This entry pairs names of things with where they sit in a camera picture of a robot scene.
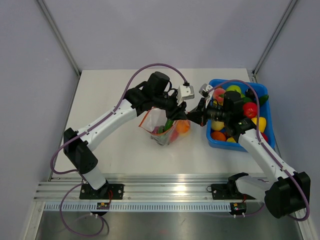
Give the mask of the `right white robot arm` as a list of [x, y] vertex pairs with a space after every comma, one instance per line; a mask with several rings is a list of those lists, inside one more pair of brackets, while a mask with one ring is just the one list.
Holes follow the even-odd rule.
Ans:
[[223, 122], [227, 134], [239, 143], [263, 170], [267, 182], [254, 179], [247, 173], [231, 176], [227, 193], [232, 198], [249, 195], [264, 203], [277, 219], [305, 209], [302, 222], [310, 215], [311, 179], [297, 172], [273, 150], [263, 138], [259, 125], [244, 114], [244, 101], [236, 91], [224, 94], [223, 106], [210, 105], [202, 98], [187, 114], [188, 120], [204, 126], [208, 120]]

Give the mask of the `orange toy fruit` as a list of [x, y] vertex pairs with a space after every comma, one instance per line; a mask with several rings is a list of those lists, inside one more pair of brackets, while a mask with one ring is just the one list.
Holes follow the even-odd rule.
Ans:
[[190, 130], [190, 127], [188, 120], [178, 120], [175, 129], [179, 134], [185, 134]]

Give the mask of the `green toy chili pepper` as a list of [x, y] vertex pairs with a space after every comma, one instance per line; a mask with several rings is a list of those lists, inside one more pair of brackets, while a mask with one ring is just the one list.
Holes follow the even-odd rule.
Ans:
[[165, 131], [166, 131], [166, 130], [165, 130], [165, 126], [164, 126], [164, 125], [161, 125], [161, 126], [159, 126], [159, 129], [158, 129], [157, 134], [163, 134]]

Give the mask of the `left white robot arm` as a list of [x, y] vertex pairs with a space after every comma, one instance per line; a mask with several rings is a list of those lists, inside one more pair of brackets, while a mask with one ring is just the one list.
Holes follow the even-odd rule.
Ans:
[[93, 151], [125, 123], [152, 108], [164, 110], [169, 120], [186, 120], [186, 100], [194, 97], [192, 86], [186, 82], [172, 90], [170, 78], [159, 71], [147, 81], [124, 91], [113, 109], [87, 126], [75, 131], [68, 128], [63, 134], [63, 153], [87, 182], [90, 193], [97, 199], [111, 196], [111, 187], [98, 167]]

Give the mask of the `small green toy pepper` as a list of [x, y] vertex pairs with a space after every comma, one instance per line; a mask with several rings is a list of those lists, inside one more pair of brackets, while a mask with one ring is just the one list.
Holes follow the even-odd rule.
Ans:
[[170, 120], [170, 119], [167, 119], [165, 125], [164, 125], [164, 131], [168, 131], [174, 124], [174, 120]]

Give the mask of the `clear zip top bag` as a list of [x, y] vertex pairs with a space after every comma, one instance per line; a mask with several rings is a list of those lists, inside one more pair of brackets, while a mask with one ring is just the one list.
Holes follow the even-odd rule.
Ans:
[[149, 135], [150, 139], [160, 146], [168, 146], [186, 137], [191, 130], [189, 120], [170, 120], [166, 112], [159, 108], [152, 108], [139, 124]]

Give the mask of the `purple toy onion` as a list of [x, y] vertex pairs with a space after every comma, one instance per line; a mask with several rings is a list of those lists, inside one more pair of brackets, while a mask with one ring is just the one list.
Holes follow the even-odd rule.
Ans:
[[154, 130], [152, 131], [152, 133], [153, 133], [153, 134], [157, 134], [159, 128], [160, 128], [159, 126], [156, 126], [156, 127], [154, 128]]

